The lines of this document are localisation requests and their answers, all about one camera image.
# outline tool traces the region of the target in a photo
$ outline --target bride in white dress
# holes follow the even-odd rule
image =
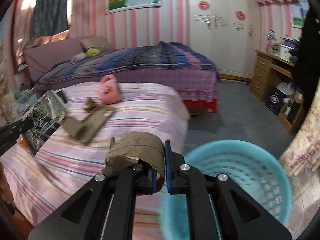
[[[154,3],[156,0],[124,0],[125,6]]]

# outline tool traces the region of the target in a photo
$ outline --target gray patterned bag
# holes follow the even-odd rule
[[[25,116],[32,118],[33,127],[22,136],[36,155],[42,145],[60,127],[69,113],[62,99],[53,91],[47,91]]]

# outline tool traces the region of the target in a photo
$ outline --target hanging gray garment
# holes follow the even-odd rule
[[[31,37],[53,36],[69,29],[68,0],[37,0],[31,27]]]

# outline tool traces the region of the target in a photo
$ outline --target silver screw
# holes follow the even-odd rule
[[[188,170],[190,170],[190,165],[188,165],[188,164],[181,164],[181,165],[180,165],[180,170],[182,170],[182,171],[188,171]]]
[[[105,178],[106,178],[106,176],[103,175],[103,174],[97,174],[97,175],[94,177],[94,179],[95,179],[97,182],[104,181]]]
[[[218,175],[218,180],[220,180],[220,181],[227,181],[227,180],[228,180],[228,175],[226,175],[226,174],[219,174],[219,175]]]
[[[141,171],[143,169],[143,165],[141,163],[138,163],[133,166],[134,171]]]

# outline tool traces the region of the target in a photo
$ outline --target triangular cutout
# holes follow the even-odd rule
[[[92,190],[87,190],[80,198],[78,198],[78,200],[73,202],[61,216],[72,223],[79,223],[91,194]]]
[[[230,193],[243,223],[249,223],[250,221],[261,217],[260,211],[245,201],[236,191],[231,190]]]

